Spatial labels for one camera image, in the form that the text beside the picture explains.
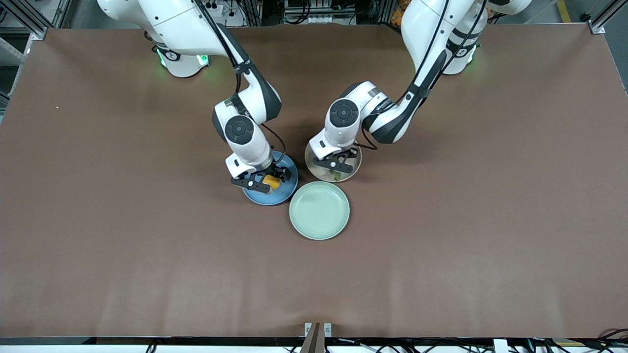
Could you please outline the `beige plate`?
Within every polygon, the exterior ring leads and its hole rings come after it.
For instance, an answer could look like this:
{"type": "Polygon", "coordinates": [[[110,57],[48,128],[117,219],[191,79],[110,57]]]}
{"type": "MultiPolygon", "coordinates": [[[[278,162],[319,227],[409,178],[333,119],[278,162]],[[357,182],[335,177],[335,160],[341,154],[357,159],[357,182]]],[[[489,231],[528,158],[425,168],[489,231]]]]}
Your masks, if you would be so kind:
{"type": "MultiPolygon", "coordinates": [[[[363,158],[361,148],[352,147],[351,149],[359,149],[359,167],[360,167],[362,158],[363,158]]],[[[316,165],[313,164],[313,161],[308,161],[308,145],[306,146],[306,149],[305,149],[305,162],[306,162],[306,166],[308,170],[312,173],[312,175],[314,175],[316,178],[322,181],[331,182],[330,175],[329,175],[330,170],[324,169],[322,167],[316,167],[316,165]]],[[[359,167],[352,174],[342,174],[342,179],[339,182],[343,182],[352,178],[359,170],[359,167]]]]}

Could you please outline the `blue plate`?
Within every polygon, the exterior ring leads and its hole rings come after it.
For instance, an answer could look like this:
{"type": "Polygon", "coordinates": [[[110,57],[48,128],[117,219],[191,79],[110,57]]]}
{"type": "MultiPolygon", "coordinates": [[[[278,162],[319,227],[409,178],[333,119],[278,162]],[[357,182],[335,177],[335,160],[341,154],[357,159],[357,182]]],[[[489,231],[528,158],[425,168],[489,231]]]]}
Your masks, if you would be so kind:
{"type": "Polygon", "coordinates": [[[283,159],[281,159],[280,163],[278,163],[278,166],[286,167],[290,171],[291,177],[288,181],[281,181],[280,187],[278,187],[278,189],[274,190],[270,194],[263,194],[261,192],[243,189],[242,191],[244,195],[253,203],[264,206],[278,205],[287,201],[292,196],[292,194],[296,192],[299,181],[298,168],[289,154],[286,154],[283,159]]]}

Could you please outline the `pale green plate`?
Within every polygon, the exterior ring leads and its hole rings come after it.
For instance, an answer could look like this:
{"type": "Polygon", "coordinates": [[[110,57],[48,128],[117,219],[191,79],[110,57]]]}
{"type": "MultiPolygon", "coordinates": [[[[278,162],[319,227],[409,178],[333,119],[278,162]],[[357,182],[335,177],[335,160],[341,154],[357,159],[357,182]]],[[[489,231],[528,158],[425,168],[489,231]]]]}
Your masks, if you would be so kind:
{"type": "Polygon", "coordinates": [[[341,188],[329,182],[310,182],[296,190],[289,204],[294,229],[310,240],[339,235],[350,217],[350,203],[341,188]]]}

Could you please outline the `white background device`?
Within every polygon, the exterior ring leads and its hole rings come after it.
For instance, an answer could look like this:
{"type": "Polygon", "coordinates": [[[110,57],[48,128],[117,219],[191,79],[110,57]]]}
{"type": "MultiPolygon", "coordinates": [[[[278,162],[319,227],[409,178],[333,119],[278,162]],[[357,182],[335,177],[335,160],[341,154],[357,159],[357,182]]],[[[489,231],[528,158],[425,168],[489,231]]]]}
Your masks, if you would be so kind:
{"type": "Polygon", "coordinates": [[[327,24],[345,14],[338,0],[282,0],[284,23],[327,24]]]}

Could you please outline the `orange items pile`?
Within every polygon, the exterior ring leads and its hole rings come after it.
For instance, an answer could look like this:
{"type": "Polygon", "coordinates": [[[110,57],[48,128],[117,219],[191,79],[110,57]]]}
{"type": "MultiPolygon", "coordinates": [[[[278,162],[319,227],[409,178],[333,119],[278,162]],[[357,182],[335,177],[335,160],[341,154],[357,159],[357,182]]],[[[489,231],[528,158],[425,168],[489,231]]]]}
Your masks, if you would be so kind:
{"type": "Polygon", "coordinates": [[[402,16],[404,15],[407,7],[410,5],[411,0],[397,0],[397,5],[395,6],[395,10],[391,15],[391,25],[400,29],[402,23],[402,16]]]}

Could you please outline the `small metal table bracket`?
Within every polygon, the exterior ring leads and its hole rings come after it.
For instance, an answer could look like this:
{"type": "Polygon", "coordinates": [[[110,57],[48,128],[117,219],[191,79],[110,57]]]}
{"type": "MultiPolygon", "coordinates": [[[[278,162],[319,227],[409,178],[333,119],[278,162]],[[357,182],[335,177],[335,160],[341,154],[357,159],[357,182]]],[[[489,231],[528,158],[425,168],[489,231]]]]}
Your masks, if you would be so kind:
{"type": "Polygon", "coordinates": [[[330,338],[333,337],[333,326],[332,323],[313,323],[313,322],[306,322],[304,324],[304,334],[303,337],[307,337],[310,335],[310,331],[313,330],[314,333],[314,337],[325,337],[325,338],[330,338]]]}

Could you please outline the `aluminium frame profile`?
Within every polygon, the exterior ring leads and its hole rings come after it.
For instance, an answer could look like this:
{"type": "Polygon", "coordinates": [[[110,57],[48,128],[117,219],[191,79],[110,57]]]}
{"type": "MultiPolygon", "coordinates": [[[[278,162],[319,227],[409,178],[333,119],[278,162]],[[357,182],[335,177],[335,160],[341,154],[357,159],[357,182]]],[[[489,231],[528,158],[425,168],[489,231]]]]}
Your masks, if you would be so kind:
{"type": "Polygon", "coordinates": [[[42,40],[45,38],[47,29],[54,27],[53,23],[27,0],[0,0],[0,6],[24,28],[22,32],[13,31],[13,33],[34,34],[37,40],[42,40]]]}
{"type": "Polygon", "coordinates": [[[608,3],[596,14],[590,14],[586,20],[591,34],[605,34],[605,25],[628,6],[628,0],[608,0],[608,3]]]}

